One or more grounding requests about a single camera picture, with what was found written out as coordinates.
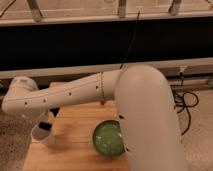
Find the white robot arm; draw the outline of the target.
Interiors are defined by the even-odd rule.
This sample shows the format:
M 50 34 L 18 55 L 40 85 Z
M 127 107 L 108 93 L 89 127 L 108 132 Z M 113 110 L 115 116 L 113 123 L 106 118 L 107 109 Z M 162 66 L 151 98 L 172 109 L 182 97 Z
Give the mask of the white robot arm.
M 12 80 L 2 110 L 40 118 L 49 109 L 113 100 L 130 171 L 188 171 L 171 87 L 158 69 L 133 65 L 40 90 L 29 77 Z

